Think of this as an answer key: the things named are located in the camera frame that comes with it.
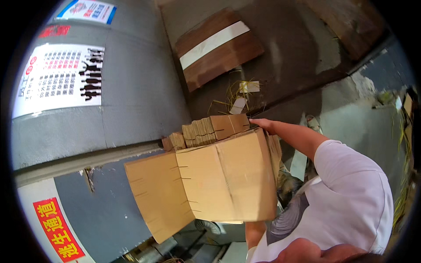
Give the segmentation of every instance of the white stripe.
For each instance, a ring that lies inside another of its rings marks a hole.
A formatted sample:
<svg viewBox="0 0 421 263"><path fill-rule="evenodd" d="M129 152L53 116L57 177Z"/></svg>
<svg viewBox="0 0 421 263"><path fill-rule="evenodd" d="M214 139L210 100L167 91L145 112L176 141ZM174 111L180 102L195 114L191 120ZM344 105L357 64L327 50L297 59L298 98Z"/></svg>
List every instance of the white stripe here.
<svg viewBox="0 0 421 263"><path fill-rule="evenodd" d="M238 21L234 23L218 33L208 37L200 44L195 46L194 48L190 49L187 53L180 57L180 63L183 70L185 70L188 66L198 61L201 57L206 55L207 53L211 52L215 48L225 44L226 42L238 37L241 34L250 31L242 21Z"/></svg>

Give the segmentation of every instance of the hand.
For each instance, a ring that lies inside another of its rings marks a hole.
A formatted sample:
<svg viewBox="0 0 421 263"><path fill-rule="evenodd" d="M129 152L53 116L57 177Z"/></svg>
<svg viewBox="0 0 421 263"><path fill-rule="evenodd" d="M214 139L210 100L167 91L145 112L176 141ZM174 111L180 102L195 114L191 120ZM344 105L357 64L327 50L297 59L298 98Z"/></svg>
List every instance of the hand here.
<svg viewBox="0 0 421 263"><path fill-rule="evenodd" d="M274 127L273 127L273 123L274 123L273 120L268 120L268 119L248 119L248 121L250 123L257 124L261 128L267 130L267 132L269 132L270 135L275 135L276 134L276 132L274 130Z"/></svg>

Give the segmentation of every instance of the fan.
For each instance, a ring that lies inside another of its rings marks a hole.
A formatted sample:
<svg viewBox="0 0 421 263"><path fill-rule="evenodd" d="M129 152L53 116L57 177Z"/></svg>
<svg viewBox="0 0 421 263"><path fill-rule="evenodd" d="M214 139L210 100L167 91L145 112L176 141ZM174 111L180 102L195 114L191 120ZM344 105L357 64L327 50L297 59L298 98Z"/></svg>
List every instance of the fan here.
<svg viewBox="0 0 421 263"><path fill-rule="evenodd" d="M201 220L201 219L195 219L195 227L198 231L202 232L206 230L207 232L210 232L214 235L220 235L221 229L215 222Z"/></svg>

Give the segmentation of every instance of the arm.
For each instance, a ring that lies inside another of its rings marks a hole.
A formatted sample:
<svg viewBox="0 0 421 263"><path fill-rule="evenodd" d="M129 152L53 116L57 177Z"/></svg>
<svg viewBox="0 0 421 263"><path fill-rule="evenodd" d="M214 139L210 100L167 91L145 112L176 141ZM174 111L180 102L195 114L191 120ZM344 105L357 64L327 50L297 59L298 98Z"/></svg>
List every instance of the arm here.
<svg viewBox="0 0 421 263"><path fill-rule="evenodd" d="M319 145L329 140L328 137L313 131L310 128L278 122L268 119L249 119L250 123L257 124L267 130L271 135L277 134L289 145L302 152L314 161L314 154Z"/></svg>
<svg viewBox="0 0 421 263"><path fill-rule="evenodd" d="M245 242L248 250L257 246L265 231L266 224L264 221L245 223Z"/></svg>

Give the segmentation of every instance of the poster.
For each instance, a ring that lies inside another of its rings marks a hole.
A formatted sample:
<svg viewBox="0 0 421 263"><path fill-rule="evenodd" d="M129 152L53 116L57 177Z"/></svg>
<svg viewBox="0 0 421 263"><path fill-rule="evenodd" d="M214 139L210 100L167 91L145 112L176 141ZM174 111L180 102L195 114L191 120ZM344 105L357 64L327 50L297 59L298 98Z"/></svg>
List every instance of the poster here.
<svg viewBox="0 0 421 263"><path fill-rule="evenodd" d="M101 105L104 47L45 44L32 52L12 118L49 109Z"/></svg>
<svg viewBox="0 0 421 263"><path fill-rule="evenodd" d="M83 257L85 254L69 230L57 198L34 202L33 205L38 220L60 259L68 262Z"/></svg>
<svg viewBox="0 0 421 263"><path fill-rule="evenodd" d="M110 25L117 6L92 0L74 0L57 19L82 19Z"/></svg>

